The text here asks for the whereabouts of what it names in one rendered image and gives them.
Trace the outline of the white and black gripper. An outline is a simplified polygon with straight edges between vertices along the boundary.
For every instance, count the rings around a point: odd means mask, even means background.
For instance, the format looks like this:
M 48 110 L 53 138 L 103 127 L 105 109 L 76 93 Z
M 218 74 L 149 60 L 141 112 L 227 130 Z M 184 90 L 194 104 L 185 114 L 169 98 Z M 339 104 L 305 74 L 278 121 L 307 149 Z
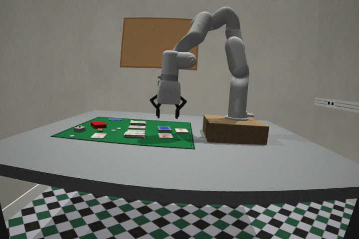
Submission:
M 156 105 L 154 100 L 157 98 L 158 104 Z M 180 104 L 180 100 L 182 103 Z M 176 116 L 178 119 L 180 116 L 180 109 L 186 104 L 186 100 L 180 96 L 180 82 L 178 81 L 169 81 L 161 80 L 159 81 L 158 94 L 150 99 L 153 106 L 156 108 L 156 116 L 160 118 L 160 106 L 161 104 L 175 105 L 176 106 Z M 180 104 L 180 106 L 179 106 Z

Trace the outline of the red rectangular block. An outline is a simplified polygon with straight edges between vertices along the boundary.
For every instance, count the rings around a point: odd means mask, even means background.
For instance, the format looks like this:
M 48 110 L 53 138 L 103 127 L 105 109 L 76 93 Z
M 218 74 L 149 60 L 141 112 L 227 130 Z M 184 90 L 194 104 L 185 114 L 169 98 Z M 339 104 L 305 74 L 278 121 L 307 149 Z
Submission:
M 103 123 L 102 121 L 96 121 L 96 122 L 91 122 L 91 126 L 95 129 L 97 128 L 107 128 L 107 125 L 105 123 Z

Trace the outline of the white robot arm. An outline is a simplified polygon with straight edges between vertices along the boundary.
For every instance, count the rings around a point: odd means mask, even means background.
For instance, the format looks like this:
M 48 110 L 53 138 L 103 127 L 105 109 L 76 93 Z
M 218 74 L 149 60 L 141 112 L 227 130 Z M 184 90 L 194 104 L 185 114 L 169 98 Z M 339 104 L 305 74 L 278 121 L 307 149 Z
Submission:
M 189 69 L 196 65 L 196 57 L 188 51 L 201 44 L 208 31 L 219 29 L 225 24 L 227 39 L 225 51 L 231 72 L 228 116 L 225 118 L 247 121 L 248 117 L 254 117 L 254 114 L 246 112 L 249 67 L 242 42 L 239 17 L 230 7 L 222 7 L 212 15 L 206 11 L 199 13 L 191 21 L 188 34 L 174 47 L 173 51 L 163 52 L 162 74 L 158 75 L 158 78 L 178 81 L 179 69 Z

